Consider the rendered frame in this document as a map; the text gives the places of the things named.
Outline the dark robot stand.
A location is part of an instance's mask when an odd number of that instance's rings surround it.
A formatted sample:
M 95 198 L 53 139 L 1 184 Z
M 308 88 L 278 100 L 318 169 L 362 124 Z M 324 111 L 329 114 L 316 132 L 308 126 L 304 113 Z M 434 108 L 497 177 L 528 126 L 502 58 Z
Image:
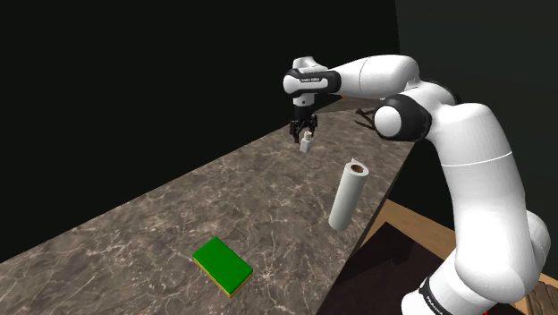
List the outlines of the dark robot stand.
M 349 258 L 316 315 L 402 315 L 402 297 L 442 259 L 391 222 Z

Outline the white paper towel roll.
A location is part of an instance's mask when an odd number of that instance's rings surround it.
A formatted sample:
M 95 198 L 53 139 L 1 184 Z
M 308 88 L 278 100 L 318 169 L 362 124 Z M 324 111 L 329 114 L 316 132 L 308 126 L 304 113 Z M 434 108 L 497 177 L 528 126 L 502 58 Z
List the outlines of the white paper towel roll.
M 344 166 L 328 218 L 328 223 L 334 230 L 343 231 L 350 225 L 368 175 L 368 168 L 355 158 Z

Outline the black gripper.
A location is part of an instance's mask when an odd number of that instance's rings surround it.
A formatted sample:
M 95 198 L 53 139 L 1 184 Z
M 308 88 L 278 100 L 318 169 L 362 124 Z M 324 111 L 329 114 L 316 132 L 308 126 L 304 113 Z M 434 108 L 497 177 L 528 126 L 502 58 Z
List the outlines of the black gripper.
M 312 106 L 295 106 L 294 120 L 290 121 L 290 135 L 295 143 L 300 142 L 301 126 L 306 124 L 310 132 L 317 128 L 317 115 L 314 115 Z

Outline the dark brown thin-legged object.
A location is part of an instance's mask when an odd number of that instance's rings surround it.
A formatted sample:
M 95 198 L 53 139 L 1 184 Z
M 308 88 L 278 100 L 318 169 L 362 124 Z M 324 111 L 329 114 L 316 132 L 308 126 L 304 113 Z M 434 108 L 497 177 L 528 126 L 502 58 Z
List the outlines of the dark brown thin-legged object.
M 355 120 L 355 123 L 360 125 L 360 126 L 366 127 L 368 129 L 374 131 L 376 129 L 375 113 L 376 113 L 376 110 L 374 108 L 372 108 L 368 111 L 364 111 L 362 108 L 358 108 L 355 111 L 355 114 L 361 116 L 366 122 L 364 123 L 364 122 Z

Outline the green and yellow sponge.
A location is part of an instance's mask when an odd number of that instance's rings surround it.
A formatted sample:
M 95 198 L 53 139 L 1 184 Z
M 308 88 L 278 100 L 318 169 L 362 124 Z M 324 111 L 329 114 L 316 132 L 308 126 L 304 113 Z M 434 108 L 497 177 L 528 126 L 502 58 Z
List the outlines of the green and yellow sponge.
M 196 250 L 192 258 L 229 298 L 253 275 L 253 268 L 218 237 Z

